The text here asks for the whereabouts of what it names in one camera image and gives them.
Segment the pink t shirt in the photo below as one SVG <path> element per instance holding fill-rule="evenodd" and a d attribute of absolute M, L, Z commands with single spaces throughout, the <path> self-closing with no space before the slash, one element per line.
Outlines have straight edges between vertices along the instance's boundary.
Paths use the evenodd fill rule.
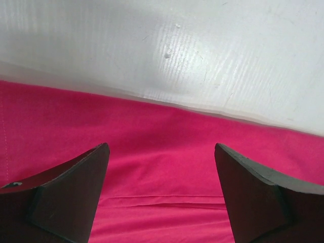
<path fill-rule="evenodd" d="M 1 184 L 110 148 L 90 242 L 233 242 L 222 143 L 323 184 L 323 138 L 166 106 L 1 82 Z"/>

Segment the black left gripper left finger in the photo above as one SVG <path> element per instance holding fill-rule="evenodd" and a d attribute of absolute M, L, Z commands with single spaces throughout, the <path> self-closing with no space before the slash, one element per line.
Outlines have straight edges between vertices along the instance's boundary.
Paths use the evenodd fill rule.
<path fill-rule="evenodd" d="M 1 242 L 88 242 L 108 160 L 102 143 L 1 187 Z"/>

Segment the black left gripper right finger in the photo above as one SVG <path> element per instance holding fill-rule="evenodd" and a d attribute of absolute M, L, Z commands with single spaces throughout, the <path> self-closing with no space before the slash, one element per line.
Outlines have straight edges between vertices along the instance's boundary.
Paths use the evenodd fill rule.
<path fill-rule="evenodd" d="M 235 242 L 323 242 L 323 186 L 259 164 L 224 144 L 215 161 Z"/>

